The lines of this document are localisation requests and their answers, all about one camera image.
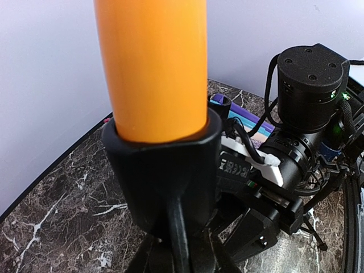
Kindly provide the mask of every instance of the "black stand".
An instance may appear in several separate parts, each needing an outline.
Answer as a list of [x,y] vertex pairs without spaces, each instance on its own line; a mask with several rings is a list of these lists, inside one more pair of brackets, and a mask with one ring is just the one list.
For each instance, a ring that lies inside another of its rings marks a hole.
[[[143,263],[134,261],[129,272],[222,270],[219,260],[230,258],[216,252],[219,241],[204,230],[216,205],[220,117],[209,110],[206,128],[189,138],[163,144],[127,142],[118,136],[112,119],[103,130],[102,141],[134,222],[150,234],[135,257],[152,257],[146,261],[148,266],[144,263],[145,267],[139,268]],[[234,272],[236,266],[230,265],[225,272]]]
[[316,206],[319,202],[321,202],[322,200],[327,198],[333,191],[335,191],[343,183],[345,178],[348,176],[349,171],[350,171],[350,169],[348,167],[343,166],[340,169],[339,174],[334,178],[330,178],[327,185],[321,191],[319,191],[311,200],[309,200],[304,205],[304,208],[303,208],[304,218],[303,218],[303,220],[304,220],[304,223],[306,224],[307,228],[301,227],[301,230],[312,234],[315,237],[315,239],[316,239],[316,241],[318,243],[317,247],[322,251],[327,251],[328,246],[321,239],[321,237],[318,235],[317,231],[315,231],[314,227],[309,222],[308,212],[309,212],[310,209],[312,209],[314,206]]

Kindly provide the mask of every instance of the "white plastic part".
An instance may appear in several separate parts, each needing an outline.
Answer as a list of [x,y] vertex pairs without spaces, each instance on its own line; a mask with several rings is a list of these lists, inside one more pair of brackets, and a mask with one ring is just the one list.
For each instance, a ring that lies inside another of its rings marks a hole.
[[221,144],[245,156],[246,161],[249,162],[254,168],[260,170],[262,176],[265,179],[277,184],[280,187],[283,186],[282,174],[280,173],[280,170],[278,168],[280,160],[276,156],[272,154],[266,154],[265,152],[257,150],[258,154],[264,157],[264,163],[265,163],[265,164],[258,164],[251,158],[244,144],[241,144],[238,141],[232,138],[227,138],[225,136],[221,137]]

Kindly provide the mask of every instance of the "white wall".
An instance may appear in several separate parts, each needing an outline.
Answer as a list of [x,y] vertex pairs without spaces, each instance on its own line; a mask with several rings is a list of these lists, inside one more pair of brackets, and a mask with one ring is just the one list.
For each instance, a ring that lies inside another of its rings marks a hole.
[[93,1],[0,1],[0,215],[110,112]]
[[352,65],[350,67],[350,77],[364,86],[364,65]]
[[269,62],[286,48],[321,43],[363,58],[364,1],[208,0],[208,34],[209,77],[263,96]]

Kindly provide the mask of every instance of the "marble table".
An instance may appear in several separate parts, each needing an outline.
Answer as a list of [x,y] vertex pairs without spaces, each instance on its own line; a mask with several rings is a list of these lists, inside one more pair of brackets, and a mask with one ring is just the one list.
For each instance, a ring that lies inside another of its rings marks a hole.
[[[209,94],[223,93],[260,116],[263,100],[209,81]],[[96,130],[56,166],[0,224],[0,272],[124,272],[144,234],[132,222]],[[344,232],[341,192],[313,212],[327,243],[318,250],[305,232],[279,235],[271,249],[239,266],[242,272],[340,272]]]

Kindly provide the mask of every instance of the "orange cylinder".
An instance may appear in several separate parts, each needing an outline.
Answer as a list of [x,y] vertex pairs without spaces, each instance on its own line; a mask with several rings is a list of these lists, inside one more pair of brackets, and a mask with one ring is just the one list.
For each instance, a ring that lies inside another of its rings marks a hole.
[[116,128],[165,143],[207,121],[206,0],[96,0]]

